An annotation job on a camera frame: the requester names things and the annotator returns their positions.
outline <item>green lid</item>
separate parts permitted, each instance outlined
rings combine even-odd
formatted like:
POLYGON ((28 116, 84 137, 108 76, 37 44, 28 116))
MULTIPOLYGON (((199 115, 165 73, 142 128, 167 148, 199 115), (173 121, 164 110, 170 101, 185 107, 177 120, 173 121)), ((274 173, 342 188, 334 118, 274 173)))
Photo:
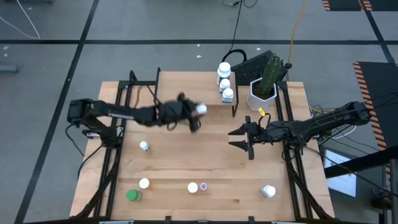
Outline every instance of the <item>green lid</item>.
POLYGON ((138 191, 137 190, 129 190, 126 194, 127 200, 135 201, 138 198, 138 191))

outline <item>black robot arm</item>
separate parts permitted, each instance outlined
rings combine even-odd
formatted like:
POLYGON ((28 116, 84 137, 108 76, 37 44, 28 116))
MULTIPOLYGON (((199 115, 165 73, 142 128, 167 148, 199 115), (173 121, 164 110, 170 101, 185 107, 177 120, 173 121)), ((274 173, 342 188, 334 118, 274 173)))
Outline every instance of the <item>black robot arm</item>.
POLYGON ((168 124, 176 125, 180 121, 188 120, 190 130, 194 133, 200 127, 199 117, 205 115, 205 113, 205 105, 194 103, 181 93, 175 101, 167 101, 141 108, 116 106, 100 100, 72 100, 69 104, 67 120, 76 127, 84 125, 91 132, 99 134, 104 146, 117 147, 117 129, 106 126, 97 117, 109 116, 130 119, 148 127, 168 124))
POLYGON ((237 130, 231 131, 228 135, 247 134, 248 140, 229 142, 229 144, 247 151, 249 159, 252 160, 254 159, 253 144, 272 144, 273 142, 287 141, 293 148, 298 148, 309 142, 317 134, 323 135, 327 131, 345 124, 364 125, 370 121, 370 118, 370 110, 364 103, 357 101, 347 103, 332 112, 305 121, 269 122, 266 128, 251 122, 250 117, 246 116, 246 123, 237 130))

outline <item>white cable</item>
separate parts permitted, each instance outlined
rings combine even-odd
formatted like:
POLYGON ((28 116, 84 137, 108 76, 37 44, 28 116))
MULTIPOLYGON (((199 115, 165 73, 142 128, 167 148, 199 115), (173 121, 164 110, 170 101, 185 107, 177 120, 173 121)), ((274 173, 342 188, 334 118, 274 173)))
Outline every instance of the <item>white cable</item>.
POLYGON ((11 26, 12 28, 14 28, 15 30, 18 30, 18 32, 20 32, 20 33, 21 33, 22 35, 24 35, 25 37, 31 38, 31 39, 39 39, 39 40, 40 40, 40 35, 39 35, 39 32, 37 32, 37 29, 36 29, 35 25, 34 25, 33 22, 31 21, 30 17, 27 15, 27 13, 25 12, 25 9, 22 7, 22 5, 21 5, 21 3, 19 2, 19 0, 16 0, 16 1, 18 2, 18 5, 19 5, 19 7, 22 9, 22 12, 24 12, 26 18, 29 20, 30 24, 32 25, 33 29, 35 30, 37 37, 32 37, 32 36, 29 36, 29 35, 25 34, 23 31, 21 31, 20 29, 18 29, 18 27, 16 27, 16 26, 12 25, 11 23, 7 22, 7 21, 6 21, 5 19, 3 19, 1 16, 0 16, 0 19, 1 19, 3 22, 5 22, 7 25, 9 25, 9 26, 11 26))
POLYGON ((353 133, 353 132, 355 131, 355 129, 356 129, 356 125, 354 125, 354 128, 353 128, 351 131, 349 131, 348 133, 346 133, 346 134, 343 134, 343 133, 342 133, 341 136, 332 137, 332 139, 341 139, 341 138, 343 138, 343 137, 345 137, 345 136, 347 136, 347 135, 353 133))
POLYGON ((20 33, 21 33, 22 35, 24 35, 25 37, 28 37, 28 38, 31 38, 31 39, 38 39, 37 37, 31 37, 31 36, 25 34, 25 33, 22 32, 20 29, 18 29, 18 27, 16 27, 16 26, 12 25, 11 23, 7 22, 7 21, 6 21, 5 19, 3 19, 1 16, 0 16, 0 19, 1 19, 3 22, 5 22, 7 25, 9 25, 9 26, 11 26, 12 28, 18 30, 18 32, 20 32, 20 33))
POLYGON ((37 38, 40 40, 40 35, 39 32, 37 32, 37 29, 35 27, 35 25, 33 24, 33 22, 31 21, 31 19, 29 18, 29 16, 27 15, 27 13, 25 12, 25 9, 22 7, 22 5, 20 4, 19 0, 16 0, 18 2, 19 7, 22 9, 22 12, 24 12, 26 18, 29 20, 30 24, 32 25, 33 29, 36 32, 37 38))

